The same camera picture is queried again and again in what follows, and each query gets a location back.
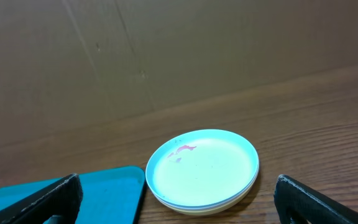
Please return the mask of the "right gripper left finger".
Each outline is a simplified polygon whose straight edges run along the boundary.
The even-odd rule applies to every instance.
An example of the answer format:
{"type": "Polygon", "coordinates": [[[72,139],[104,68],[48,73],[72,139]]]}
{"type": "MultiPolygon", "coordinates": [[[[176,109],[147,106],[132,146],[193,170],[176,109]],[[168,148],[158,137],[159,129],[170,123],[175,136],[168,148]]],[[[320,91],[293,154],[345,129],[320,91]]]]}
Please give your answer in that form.
{"type": "Polygon", "coordinates": [[[73,173],[0,211],[0,224],[74,224],[80,211],[83,189],[73,173]]]}

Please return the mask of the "light blue plate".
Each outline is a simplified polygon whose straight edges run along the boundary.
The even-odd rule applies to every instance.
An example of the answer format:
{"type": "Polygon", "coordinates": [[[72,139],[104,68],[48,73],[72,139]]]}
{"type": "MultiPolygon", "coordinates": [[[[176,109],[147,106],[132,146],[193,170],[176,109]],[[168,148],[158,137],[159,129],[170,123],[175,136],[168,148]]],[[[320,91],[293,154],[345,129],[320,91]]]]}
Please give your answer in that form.
{"type": "Polygon", "coordinates": [[[181,134],[150,157],[145,179],[156,198],[180,210],[218,207],[246,194],[259,155],[244,137],[220,129],[181,134]]]}

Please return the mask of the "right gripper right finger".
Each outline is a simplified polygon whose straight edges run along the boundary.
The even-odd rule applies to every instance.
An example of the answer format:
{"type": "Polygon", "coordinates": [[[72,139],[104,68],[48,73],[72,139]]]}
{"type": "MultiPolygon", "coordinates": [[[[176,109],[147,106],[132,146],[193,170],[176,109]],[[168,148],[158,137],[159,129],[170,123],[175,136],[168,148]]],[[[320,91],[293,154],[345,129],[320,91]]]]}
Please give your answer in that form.
{"type": "Polygon", "coordinates": [[[274,204],[281,224],[358,224],[358,212],[288,175],[279,175],[274,204]]]}

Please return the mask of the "white plate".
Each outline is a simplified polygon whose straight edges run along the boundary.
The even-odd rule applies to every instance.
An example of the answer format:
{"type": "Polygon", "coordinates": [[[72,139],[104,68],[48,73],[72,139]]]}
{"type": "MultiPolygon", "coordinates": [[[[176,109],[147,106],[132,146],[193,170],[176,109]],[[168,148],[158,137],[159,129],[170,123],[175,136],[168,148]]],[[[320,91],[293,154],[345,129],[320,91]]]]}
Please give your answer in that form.
{"type": "Polygon", "coordinates": [[[240,202],[253,188],[255,182],[258,180],[258,174],[252,179],[252,182],[249,186],[246,187],[245,190],[243,190],[239,195],[234,196],[233,198],[225,201],[220,202],[217,205],[207,205],[206,207],[201,208],[180,208],[179,206],[170,205],[167,202],[164,202],[162,199],[158,198],[155,195],[155,198],[162,203],[164,206],[171,208],[172,210],[185,214],[185,215],[210,215],[214,213],[221,212],[223,210],[226,210],[238,202],[240,202]]]}

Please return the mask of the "yellow plate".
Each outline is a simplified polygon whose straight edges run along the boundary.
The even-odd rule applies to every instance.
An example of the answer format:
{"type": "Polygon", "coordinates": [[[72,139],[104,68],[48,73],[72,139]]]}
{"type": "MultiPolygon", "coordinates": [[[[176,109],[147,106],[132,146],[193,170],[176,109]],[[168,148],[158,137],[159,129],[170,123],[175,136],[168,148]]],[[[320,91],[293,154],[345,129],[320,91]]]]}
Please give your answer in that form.
{"type": "Polygon", "coordinates": [[[159,199],[159,202],[165,205],[166,207],[185,215],[193,215],[193,216],[212,215],[227,210],[233,207],[235,204],[239,203],[243,198],[246,197],[246,195],[250,192],[253,186],[254,183],[252,183],[248,188],[245,189],[245,191],[243,191],[239,196],[236,196],[234,199],[230,199],[228,202],[224,202],[222,205],[217,205],[215,207],[210,207],[210,208],[191,210],[191,209],[174,207],[173,205],[169,205],[168,203],[164,202],[161,199],[159,199]]]}

